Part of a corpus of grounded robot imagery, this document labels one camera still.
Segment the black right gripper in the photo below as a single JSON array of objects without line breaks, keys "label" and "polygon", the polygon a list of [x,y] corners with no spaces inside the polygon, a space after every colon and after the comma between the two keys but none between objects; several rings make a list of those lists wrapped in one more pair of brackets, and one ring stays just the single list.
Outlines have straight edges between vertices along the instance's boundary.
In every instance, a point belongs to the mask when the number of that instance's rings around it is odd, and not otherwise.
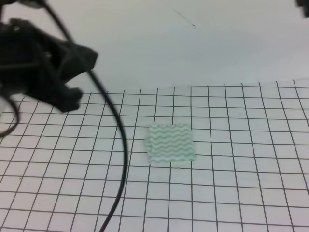
[{"label": "black right gripper", "polygon": [[303,16],[309,18],[309,0],[296,0],[296,5],[302,10]]}]

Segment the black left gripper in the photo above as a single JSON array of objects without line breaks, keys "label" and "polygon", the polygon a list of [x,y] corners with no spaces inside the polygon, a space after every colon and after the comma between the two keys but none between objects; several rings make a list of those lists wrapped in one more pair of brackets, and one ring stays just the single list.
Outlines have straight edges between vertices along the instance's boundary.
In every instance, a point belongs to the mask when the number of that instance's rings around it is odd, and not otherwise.
[{"label": "black left gripper", "polygon": [[[76,45],[93,69],[98,53]],[[80,107],[83,92],[66,83],[87,72],[65,40],[38,29],[27,20],[12,19],[0,24],[0,94],[28,93],[41,101],[51,101],[63,113]]]}]

